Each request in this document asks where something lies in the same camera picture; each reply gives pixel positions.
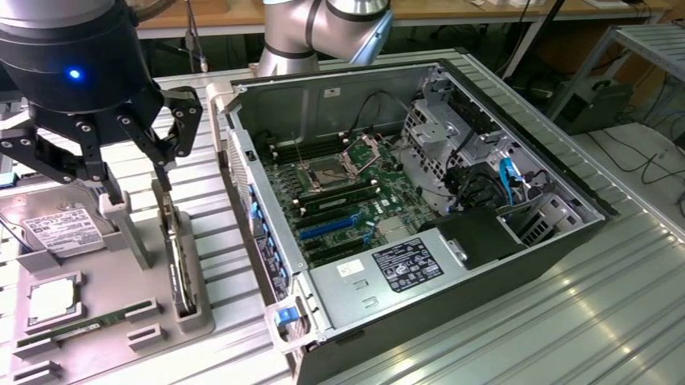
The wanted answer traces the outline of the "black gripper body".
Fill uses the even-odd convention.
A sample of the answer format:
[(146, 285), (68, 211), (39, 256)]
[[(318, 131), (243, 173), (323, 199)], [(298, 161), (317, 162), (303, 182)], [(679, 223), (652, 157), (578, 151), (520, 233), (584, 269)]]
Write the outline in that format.
[(163, 96), (148, 73), (130, 6), (62, 28), (2, 29), (2, 63), (39, 127), (76, 140), (84, 121), (100, 142), (128, 140), (118, 118), (148, 128)]

